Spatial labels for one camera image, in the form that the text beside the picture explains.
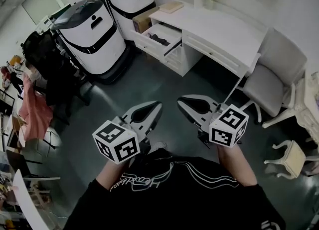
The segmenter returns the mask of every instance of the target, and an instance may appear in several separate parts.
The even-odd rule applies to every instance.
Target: pink cloth
[[[33,83],[26,74],[23,74],[23,102],[19,115],[26,122],[24,140],[34,138],[44,139],[45,133],[53,118],[52,109],[46,105],[45,97],[34,92]]]

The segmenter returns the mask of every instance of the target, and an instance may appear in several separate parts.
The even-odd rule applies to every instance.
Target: open drawer
[[[135,45],[159,59],[161,62],[166,62],[166,57],[174,53],[174,51],[181,45],[181,32],[166,27],[161,24],[155,24],[144,33],[132,31],[134,35]],[[156,34],[159,38],[165,39],[169,45],[164,46],[161,43],[150,38],[150,34]]]

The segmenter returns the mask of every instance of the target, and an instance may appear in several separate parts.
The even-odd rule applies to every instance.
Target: black and white cube
[[[209,125],[209,141],[233,147],[246,131],[249,116],[236,106],[229,106]]]
[[[109,120],[92,135],[101,154],[116,164],[130,159],[140,152],[136,133]]]

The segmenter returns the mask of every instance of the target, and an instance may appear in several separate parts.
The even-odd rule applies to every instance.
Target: white table
[[[186,6],[170,14],[159,10],[151,14],[150,18],[153,27],[142,34],[132,31],[138,48],[182,76],[204,54],[239,77],[235,87],[247,71],[256,65],[256,55],[267,32],[218,10]],[[176,29],[165,36],[167,28],[161,30],[162,23]],[[150,39],[150,33],[156,33],[170,45],[164,47]]]
[[[306,72],[296,86],[296,101],[292,109],[287,109],[277,117],[263,123],[263,128],[281,122],[292,116],[296,117],[298,125],[305,128],[311,138],[319,145],[319,107],[315,95],[319,93],[319,83]]]
[[[6,148],[8,144],[10,144],[13,136],[13,122],[12,122],[12,114],[10,117],[3,115],[3,123],[2,126],[5,126],[2,130],[3,135],[3,148]]]
[[[58,178],[46,178],[44,180],[51,180],[51,179],[58,179]],[[33,230],[49,230],[47,224],[42,219],[41,215],[39,214],[37,208],[35,207],[30,194],[25,186],[25,180],[32,180],[32,179],[23,179],[20,170],[17,170],[13,179],[13,186],[15,188],[14,195],[15,198],[26,218],[30,226]],[[55,230],[60,230],[57,221],[55,218],[50,217],[49,210],[47,209],[46,205],[44,204],[42,198],[40,197],[38,191],[34,188],[33,191],[35,192],[36,196],[38,197],[41,206],[44,208],[44,211],[47,213],[48,218],[51,220],[52,224],[54,225]]]

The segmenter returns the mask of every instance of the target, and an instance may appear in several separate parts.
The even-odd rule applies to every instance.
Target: gray floor
[[[49,157],[40,158],[30,145],[24,153],[28,157],[43,160],[43,165],[29,165],[31,172],[50,176],[61,176],[60,181],[51,182],[52,211],[59,217],[67,217],[77,200],[102,169],[106,159],[98,152],[92,133],[108,119],[122,115],[130,107],[153,100],[163,102],[164,110],[156,129],[149,135],[151,142],[165,141],[168,149],[179,155],[201,156],[218,161],[216,148],[206,148],[196,137],[197,128],[178,110],[176,99],[181,95],[203,94],[222,102],[235,83],[236,77],[208,58],[203,58],[185,76],[180,77],[155,59],[139,55],[126,74],[115,84],[105,86],[87,85],[85,96],[90,99],[86,107],[78,99],[74,100],[70,125],[56,123],[61,136],[61,146],[51,150]],[[236,91],[228,104],[241,106],[247,98]],[[286,139],[302,140],[305,131],[296,126],[295,120],[286,120],[280,125],[262,129],[254,124],[254,108],[247,109],[250,116],[241,148],[255,171],[259,184],[268,198],[285,219],[287,229],[301,230],[313,217],[315,189],[319,177],[300,176],[296,180],[276,178],[263,164],[265,159],[279,158],[273,151],[273,143]],[[46,144],[40,145],[45,154]],[[93,217],[88,208],[88,217]],[[63,225],[66,219],[58,219]]]

